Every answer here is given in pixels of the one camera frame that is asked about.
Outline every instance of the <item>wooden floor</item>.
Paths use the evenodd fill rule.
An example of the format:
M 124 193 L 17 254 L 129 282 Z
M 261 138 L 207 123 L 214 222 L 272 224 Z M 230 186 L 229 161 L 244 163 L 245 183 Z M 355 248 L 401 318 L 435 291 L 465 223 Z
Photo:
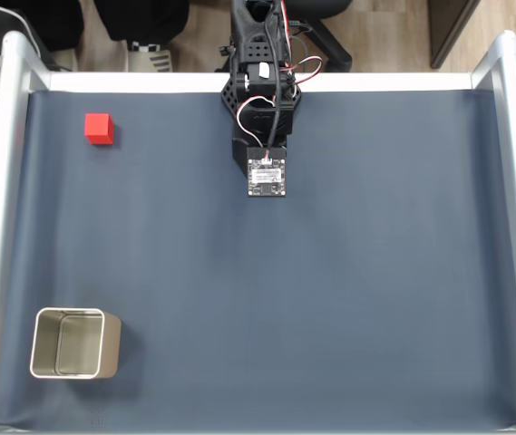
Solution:
M 223 58 L 218 48 L 229 42 L 229 2 L 193 0 L 185 32 L 171 45 L 180 72 L 212 72 Z M 91 0 L 82 0 L 87 22 L 78 51 L 87 71 L 121 71 L 126 49 L 107 37 Z M 354 72 L 425 72 L 429 69 L 427 0 L 354 0 L 340 16 L 326 21 L 353 55 Z M 497 34 L 516 33 L 516 0 L 482 0 L 443 72 L 471 71 Z M 316 48 L 309 45 L 310 51 Z

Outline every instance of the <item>black chair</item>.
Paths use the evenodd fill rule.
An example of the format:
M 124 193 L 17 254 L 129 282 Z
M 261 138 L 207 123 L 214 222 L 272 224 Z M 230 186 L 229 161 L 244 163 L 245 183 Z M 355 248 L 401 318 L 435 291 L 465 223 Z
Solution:
M 328 58 L 328 72 L 349 72 L 352 68 L 352 56 L 320 20 L 344 12 L 351 2 L 352 0 L 286 0 L 289 19 L 304 21 L 312 26 L 312 32 L 306 33 L 306 36 Z

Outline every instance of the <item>white cable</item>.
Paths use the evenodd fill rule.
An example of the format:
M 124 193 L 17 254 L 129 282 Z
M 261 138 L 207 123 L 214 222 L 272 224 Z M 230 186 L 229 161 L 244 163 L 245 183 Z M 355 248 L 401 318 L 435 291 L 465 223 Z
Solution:
M 251 131 L 247 130 L 243 125 L 241 125 L 241 120 L 239 119 L 239 115 L 241 114 L 241 111 L 243 111 L 244 107 L 246 107 L 251 102 L 254 102 L 255 100 L 263 100 L 264 102 L 269 102 L 272 106 L 276 106 L 272 101 L 268 100 L 266 97 L 262 97 L 261 95 L 257 95 L 255 97 L 250 97 L 247 100 L 245 100 L 244 102 L 242 102 L 241 105 L 239 106 L 238 114 L 236 115 L 236 119 L 238 120 L 238 126 L 243 131 L 245 131 L 249 136 L 254 138 L 258 142 L 258 144 L 261 148 L 264 148 L 264 145 L 263 145 L 263 143 L 261 143 L 261 140 L 258 139 L 258 136 L 256 136 Z
M 290 43 L 290 29 L 287 27 L 286 0 L 282 0 L 282 18 L 284 19 L 284 30 L 286 31 L 287 49 L 290 53 L 290 62 L 292 62 L 292 44 Z
M 36 40 L 32 36 L 32 31 L 30 30 L 30 27 L 28 26 L 28 23 L 25 21 L 25 19 L 17 14 L 14 11 L 10 11 L 9 9 L 5 9 L 4 7 L 0 6 L 0 11 L 5 12 L 6 14 L 10 14 L 11 16 L 16 17 L 18 20 L 22 22 L 22 24 L 25 27 L 26 32 L 28 32 L 28 36 L 30 36 L 30 40 L 32 41 L 32 45 L 34 46 L 34 49 L 36 50 L 36 54 L 38 54 L 38 57 L 42 59 L 42 55 L 40 54 L 40 47 L 38 47 L 38 44 L 36 43 Z
M 280 68 L 281 71 L 288 71 L 289 73 L 293 73 L 293 71 L 298 67 L 300 66 L 302 63 L 306 63 L 306 62 L 310 62 L 310 61 L 319 61 L 320 64 L 318 65 L 318 67 L 316 68 L 316 70 L 314 72 L 312 72 L 310 75 L 308 75 L 306 77 L 306 79 L 302 79 L 302 80 L 298 80 L 296 81 L 296 83 L 294 84 L 294 93 L 292 94 L 292 98 L 296 97 L 296 94 L 297 94 L 297 86 L 300 84 L 300 83 L 303 83 L 303 82 L 307 82 L 308 80 L 310 80 L 311 78 L 313 78 L 315 75 L 317 75 L 318 73 L 320 73 L 320 70 L 322 69 L 322 66 L 324 65 L 324 61 L 322 60 L 322 58 L 320 56 L 308 56 L 306 59 L 302 59 L 300 62 L 298 62 L 296 65 L 293 65 L 293 66 L 290 66 L 290 67 L 287 67 L 287 68 Z

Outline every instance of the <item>table surface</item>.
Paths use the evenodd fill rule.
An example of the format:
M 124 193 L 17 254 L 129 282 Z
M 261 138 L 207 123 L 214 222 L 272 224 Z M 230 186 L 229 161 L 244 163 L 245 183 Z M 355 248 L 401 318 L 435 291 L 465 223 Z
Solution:
M 515 424 L 492 96 L 311 94 L 285 199 L 247 197 L 232 119 L 216 107 L 212 93 L 33 94 L 0 423 L 82 430 L 99 412 L 105 430 Z M 115 147 L 86 142 L 90 111 L 112 115 Z M 114 378 L 30 375 L 47 305 L 121 318 Z

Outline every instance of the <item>red cube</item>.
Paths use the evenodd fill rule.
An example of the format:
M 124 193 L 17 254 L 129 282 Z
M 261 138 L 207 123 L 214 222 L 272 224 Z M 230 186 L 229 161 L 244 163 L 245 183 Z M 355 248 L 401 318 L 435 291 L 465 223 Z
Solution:
M 113 145 L 114 122 L 108 113 L 86 113 L 84 136 L 92 145 Z

